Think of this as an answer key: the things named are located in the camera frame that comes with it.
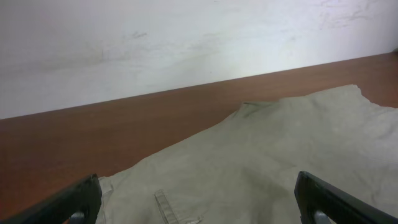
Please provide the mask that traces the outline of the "khaki green shorts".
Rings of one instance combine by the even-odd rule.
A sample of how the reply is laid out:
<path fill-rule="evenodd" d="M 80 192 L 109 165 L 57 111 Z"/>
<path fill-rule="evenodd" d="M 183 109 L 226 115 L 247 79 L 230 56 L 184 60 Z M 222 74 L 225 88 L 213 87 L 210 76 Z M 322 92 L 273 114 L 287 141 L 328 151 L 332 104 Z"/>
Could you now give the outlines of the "khaki green shorts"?
<path fill-rule="evenodd" d="M 397 215 L 397 110 L 356 85 L 248 102 L 221 123 L 102 177 L 98 223 L 298 223 L 307 171 Z"/>

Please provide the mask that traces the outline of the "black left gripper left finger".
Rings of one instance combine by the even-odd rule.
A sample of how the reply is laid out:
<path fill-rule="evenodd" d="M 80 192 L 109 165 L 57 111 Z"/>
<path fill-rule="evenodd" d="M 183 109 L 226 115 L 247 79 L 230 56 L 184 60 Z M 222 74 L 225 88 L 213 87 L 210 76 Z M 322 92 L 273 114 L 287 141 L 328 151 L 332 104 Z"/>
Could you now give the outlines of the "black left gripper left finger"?
<path fill-rule="evenodd" d="M 1 223 L 94 224 L 100 210 L 101 197 L 98 176 L 91 174 Z"/>

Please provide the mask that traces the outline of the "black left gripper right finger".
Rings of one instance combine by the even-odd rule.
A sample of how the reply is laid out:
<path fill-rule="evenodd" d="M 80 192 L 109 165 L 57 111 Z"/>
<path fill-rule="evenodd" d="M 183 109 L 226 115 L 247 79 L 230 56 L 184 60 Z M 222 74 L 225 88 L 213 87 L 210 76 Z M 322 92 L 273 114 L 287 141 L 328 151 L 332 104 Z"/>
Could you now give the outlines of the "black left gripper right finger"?
<path fill-rule="evenodd" d="M 347 194 L 309 172 L 300 171 L 294 195 L 303 224 L 397 223 L 397 218 Z"/>

